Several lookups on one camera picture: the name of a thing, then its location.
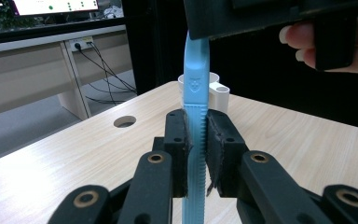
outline light blue plastic strip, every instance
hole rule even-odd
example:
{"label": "light blue plastic strip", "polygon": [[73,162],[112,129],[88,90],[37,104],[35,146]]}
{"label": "light blue plastic strip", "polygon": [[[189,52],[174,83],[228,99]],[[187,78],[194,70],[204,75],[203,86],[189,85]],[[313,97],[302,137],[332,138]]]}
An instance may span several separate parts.
{"label": "light blue plastic strip", "polygon": [[182,223],[184,224],[201,224],[204,221],[209,63],[209,39],[191,40],[187,33],[183,93],[192,148],[187,166],[188,195],[182,203]]}

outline green plant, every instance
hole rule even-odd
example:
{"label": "green plant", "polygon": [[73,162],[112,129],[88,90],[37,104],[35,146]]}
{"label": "green plant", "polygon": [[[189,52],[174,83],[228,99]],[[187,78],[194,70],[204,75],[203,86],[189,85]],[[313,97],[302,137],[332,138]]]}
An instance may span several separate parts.
{"label": "green plant", "polygon": [[15,18],[7,0],[3,0],[0,7],[0,27],[1,29],[23,28],[34,26],[34,18]]}

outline light wood tabletop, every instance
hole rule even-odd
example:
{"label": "light wood tabletop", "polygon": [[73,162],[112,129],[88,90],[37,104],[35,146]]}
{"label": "light wood tabletop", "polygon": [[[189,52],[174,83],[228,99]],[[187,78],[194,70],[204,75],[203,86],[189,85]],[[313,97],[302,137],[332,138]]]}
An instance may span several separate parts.
{"label": "light wood tabletop", "polygon": [[[166,114],[180,108],[177,85],[169,82],[1,158],[0,224],[47,223],[72,190],[112,190],[132,178],[154,137],[164,135]],[[301,187],[320,195],[327,185],[358,188],[358,128],[235,95],[227,114],[251,150],[274,156]],[[116,127],[123,117],[136,122]],[[175,199],[173,223],[180,222]],[[236,200],[214,190],[205,223],[241,223]]]}

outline human hand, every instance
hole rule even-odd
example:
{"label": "human hand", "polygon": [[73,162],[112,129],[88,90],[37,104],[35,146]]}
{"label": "human hand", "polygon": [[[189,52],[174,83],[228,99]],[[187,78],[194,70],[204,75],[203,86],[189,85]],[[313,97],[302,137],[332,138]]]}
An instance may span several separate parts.
{"label": "human hand", "polygon": [[[304,62],[307,66],[315,68],[315,44],[313,34],[313,23],[306,21],[283,27],[279,33],[279,38],[281,43],[288,44],[290,47],[298,49],[296,52],[296,59],[299,62]],[[327,70],[326,72],[358,73],[358,19],[355,44],[353,63],[350,66]]]}

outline white mug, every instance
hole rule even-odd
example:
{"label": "white mug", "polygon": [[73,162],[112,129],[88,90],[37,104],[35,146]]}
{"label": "white mug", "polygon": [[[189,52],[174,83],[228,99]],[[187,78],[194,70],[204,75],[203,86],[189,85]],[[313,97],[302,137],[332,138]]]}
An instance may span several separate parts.
{"label": "white mug", "polygon": [[[183,107],[183,84],[184,75],[179,76],[179,92],[181,95],[181,106]],[[220,76],[216,73],[209,73],[209,102],[208,108],[219,110],[223,113],[227,113],[228,110],[228,97],[229,87],[226,87],[219,83]]]}

